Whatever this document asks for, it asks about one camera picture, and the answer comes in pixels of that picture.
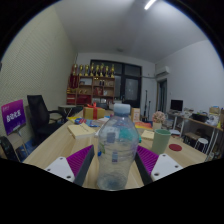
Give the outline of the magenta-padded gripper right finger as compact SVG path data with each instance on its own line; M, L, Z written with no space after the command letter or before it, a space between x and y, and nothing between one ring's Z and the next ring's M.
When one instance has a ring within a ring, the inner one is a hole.
M144 185L182 169L182 166L167 154L157 155L142 146L137 148L135 162Z

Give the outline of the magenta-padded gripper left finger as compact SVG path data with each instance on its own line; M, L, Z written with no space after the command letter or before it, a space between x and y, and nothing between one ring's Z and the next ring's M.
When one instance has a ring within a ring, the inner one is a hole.
M82 186L94 157L94 146L87 146L69 157L58 157L46 171Z

